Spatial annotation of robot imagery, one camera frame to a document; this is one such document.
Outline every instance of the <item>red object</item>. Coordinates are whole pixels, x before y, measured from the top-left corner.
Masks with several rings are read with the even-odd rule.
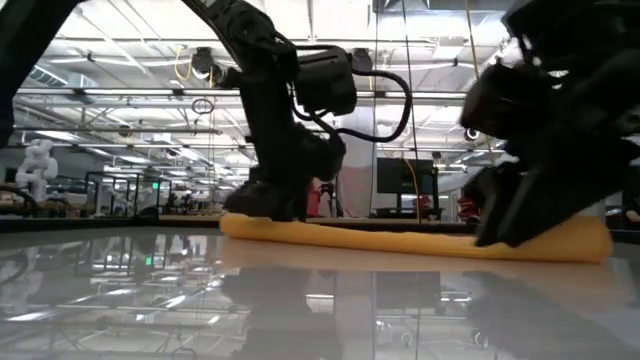
[[[470,222],[478,221],[480,219],[480,208],[468,198],[463,196],[458,199],[458,205],[460,205],[460,212],[458,212],[460,220]]]
[[[416,206],[416,200],[417,199],[413,199],[412,200],[412,203],[413,203],[414,207]],[[426,195],[420,196],[420,208],[421,209],[428,209],[429,205],[431,205],[431,199],[429,199],[429,196],[426,196]]]
[[[313,185],[309,186],[309,199],[307,201],[307,216],[320,217],[318,213],[318,205],[320,204],[320,191],[316,190]]]

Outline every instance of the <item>ceiling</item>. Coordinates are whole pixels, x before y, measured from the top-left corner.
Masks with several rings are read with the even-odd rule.
[[[368,50],[376,68],[403,77],[416,99],[411,120],[415,120],[417,146],[421,149],[469,148],[457,124],[462,100],[451,101],[439,92],[463,92],[475,78],[474,57],[481,71],[497,56],[506,61],[518,53],[507,39],[500,17],[512,1],[474,2],[480,11],[470,12],[475,51],[469,41],[466,12],[459,2],[449,1],[424,7],[421,1],[406,0],[404,14],[399,2],[379,0],[251,0],[266,12],[276,28],[296,44],[336,44],[348,51]],[[34,73],[16,97],[18,126],[83,128],[73,140],[92,144],[186,144],[206,149],[189,150],[188,156],[165,156],[161,151],[137,151],[154,162],[173,165],[211,162],[249,166],[253,157],[235,148],[245,144],[248,126],[240,99],[224,96],[151,96],[153,89],[205,89],[207,76],[189,72],[187,64],[197,47],[211,47],[214,59],[233,65],[213,31],[179,0],[91,0],[80,4],[67,19]],[[356,77],[360,91],[399,91],[386,79]],[[147,89],[144,96],[92,96],[86,99],[45,94],[27,88],[49,86],[55,93],[64,87],[101,89]],[[198,115],[195,100],[214,104],[215,111]],[[391,132],[402,111],[403,99],[361,99],[356,115],[326,119],[335,126],[350,127],[362,121],[375,122],[380,134]],[[122,137],[113,129],[128,126],[146,129]],[[98,132],[112,129],[112,132]],[[380,156],[401,156],[413,147],[414,136],[407,129],[396,141],[379,148]],[[102,149],[109,155],[125,150]],[[430,157],[430,151],[421,152]],[[447,161],[459,159],[453,153]]]

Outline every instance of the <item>white robot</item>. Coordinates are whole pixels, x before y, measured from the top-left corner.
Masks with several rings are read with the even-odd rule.
[[[33,140],[16,174],[16,185],[28,189],[37,202],[47,198],[47,180],[58,176],[58,162],[49,155],[52,148],[51,140]]]

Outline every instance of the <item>computer screen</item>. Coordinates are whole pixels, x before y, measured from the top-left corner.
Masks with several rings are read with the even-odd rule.
[[[409,160],[416,173],[420,194],[433,194],[433,161]],[[415,194],[413,174],[404,159],[378,158],[377,191],[382,194]]]

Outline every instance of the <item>reflective table surface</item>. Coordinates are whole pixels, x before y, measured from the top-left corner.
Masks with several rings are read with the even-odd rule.
[[[0,359],[639,359],[640,249],[602,266],[225,239],[0,235]]]

